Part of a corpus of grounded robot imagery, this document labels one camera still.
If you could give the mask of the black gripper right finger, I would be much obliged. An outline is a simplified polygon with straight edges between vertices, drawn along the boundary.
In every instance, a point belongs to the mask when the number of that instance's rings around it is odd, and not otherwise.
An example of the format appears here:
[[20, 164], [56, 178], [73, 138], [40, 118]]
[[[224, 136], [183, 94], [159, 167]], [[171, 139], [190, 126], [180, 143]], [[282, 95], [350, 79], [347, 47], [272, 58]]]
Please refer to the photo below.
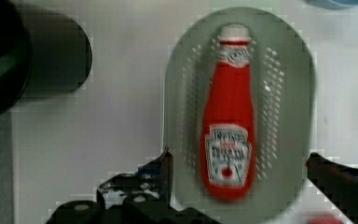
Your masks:
[[332, 162], [315, 152], [305, 166], [308, 180], [353, 224], [358, 224], [358, 168]]

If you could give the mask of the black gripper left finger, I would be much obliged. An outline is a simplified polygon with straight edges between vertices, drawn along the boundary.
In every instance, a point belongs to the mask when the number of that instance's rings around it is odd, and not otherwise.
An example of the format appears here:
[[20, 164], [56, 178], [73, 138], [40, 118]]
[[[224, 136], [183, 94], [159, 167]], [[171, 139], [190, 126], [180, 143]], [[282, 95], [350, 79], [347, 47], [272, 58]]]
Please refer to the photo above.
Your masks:
[[220, 224], [197, 209], [171, 207], [172, 179], [173, 156], [164, 149], [137, 172], [103, 182], [95, 202], [60, 205], [46, 224]]

